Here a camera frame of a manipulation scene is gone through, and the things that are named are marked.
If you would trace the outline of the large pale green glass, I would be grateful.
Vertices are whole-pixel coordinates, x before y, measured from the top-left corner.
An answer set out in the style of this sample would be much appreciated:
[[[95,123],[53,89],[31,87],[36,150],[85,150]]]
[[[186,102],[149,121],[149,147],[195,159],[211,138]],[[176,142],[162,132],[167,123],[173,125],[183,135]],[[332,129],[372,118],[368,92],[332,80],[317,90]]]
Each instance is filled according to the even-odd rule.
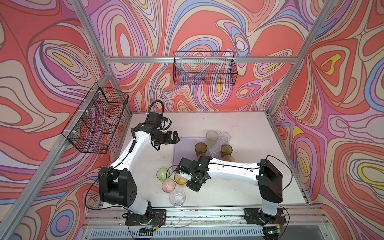
[[[214,147],[217,144],[219,134],[216,131],[208,131],[206,133],[206,144],[209,148]]]

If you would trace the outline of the amber brown glass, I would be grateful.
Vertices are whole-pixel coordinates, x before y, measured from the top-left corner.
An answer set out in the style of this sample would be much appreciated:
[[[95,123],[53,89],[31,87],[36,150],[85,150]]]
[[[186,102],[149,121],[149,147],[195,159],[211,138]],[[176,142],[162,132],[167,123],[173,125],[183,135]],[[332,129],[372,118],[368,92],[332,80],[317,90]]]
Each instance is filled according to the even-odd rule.
[[[221,146],[221,157],[230,156],[233,152],[233,148],[230,145]]]

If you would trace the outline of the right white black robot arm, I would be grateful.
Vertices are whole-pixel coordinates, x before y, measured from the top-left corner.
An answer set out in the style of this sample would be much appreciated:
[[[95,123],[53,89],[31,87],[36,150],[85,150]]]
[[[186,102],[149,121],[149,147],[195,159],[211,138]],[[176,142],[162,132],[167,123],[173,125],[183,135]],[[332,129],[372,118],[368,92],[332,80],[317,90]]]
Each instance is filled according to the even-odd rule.
[[[267,159],[244,164],[201,156],[197,161],[182,158],[176,172],[187,179],[187,187],[199,192],[209,179],[224,178],[250,183],[259,188],[261,216],[275,217],[283,202],[283,174]]]

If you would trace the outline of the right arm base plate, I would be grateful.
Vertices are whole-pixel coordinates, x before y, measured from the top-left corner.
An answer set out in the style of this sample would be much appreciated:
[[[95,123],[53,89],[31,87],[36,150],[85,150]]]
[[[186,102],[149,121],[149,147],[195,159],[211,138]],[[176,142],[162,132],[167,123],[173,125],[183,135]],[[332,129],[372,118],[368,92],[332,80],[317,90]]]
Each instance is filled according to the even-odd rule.
[[[247,224],[255,224],[258,226],[265,226],[267,224],[284,225],[287,223],[282,208],[277,208],[277,214],[275,216],[263,213],[261,208],[245,208],[244,219],[247,221]]]

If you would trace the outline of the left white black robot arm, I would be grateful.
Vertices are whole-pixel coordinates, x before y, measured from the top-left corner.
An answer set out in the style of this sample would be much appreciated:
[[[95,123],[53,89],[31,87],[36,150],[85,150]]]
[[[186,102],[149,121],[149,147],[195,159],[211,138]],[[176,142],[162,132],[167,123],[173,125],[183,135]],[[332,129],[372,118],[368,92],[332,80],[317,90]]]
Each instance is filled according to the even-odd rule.
[[[139,196],[133,176],[135,166],[148,147],[158,151],[161,145],[177,144],[180,138],[177,131],[161,130],[150,124],[138,124],[131,134],[132,139],[117,160],[99,171],[99,196],[101,202],[111,207],[120,206],[145,215],[150,203]]]

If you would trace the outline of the olive dark glass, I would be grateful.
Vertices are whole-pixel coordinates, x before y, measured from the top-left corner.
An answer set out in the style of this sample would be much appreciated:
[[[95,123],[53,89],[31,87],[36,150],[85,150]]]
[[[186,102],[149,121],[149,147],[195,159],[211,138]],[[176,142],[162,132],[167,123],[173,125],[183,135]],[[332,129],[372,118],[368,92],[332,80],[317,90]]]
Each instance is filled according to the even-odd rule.
[[[205,155],[207,151],[208,151],[208,146],[206,145],[206,143],[199,142],[195,145],[195,153],[197,157],[201,155]]]

